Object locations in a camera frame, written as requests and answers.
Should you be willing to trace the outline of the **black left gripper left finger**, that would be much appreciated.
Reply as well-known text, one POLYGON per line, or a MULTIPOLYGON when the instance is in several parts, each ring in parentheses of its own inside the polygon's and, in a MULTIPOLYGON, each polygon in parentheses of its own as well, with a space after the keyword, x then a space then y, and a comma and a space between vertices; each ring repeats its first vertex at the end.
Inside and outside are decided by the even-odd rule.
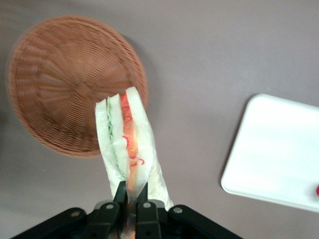
POLYGON ((84 231, 85 239, 119 239, 124 224, 124 204, 127 201, 126 182, 119 183, 112 201, 93 211, 94 217, 84 231))

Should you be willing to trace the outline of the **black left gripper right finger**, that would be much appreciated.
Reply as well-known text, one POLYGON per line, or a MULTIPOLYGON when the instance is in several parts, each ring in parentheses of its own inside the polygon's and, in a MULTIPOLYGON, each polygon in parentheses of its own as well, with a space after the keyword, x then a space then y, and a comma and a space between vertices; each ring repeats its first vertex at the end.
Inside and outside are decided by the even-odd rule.
POLYGON ((158 209, 163 209, 163 202, 148 198, 147 183, 136 203, 136 239, 162 238, 158 209))

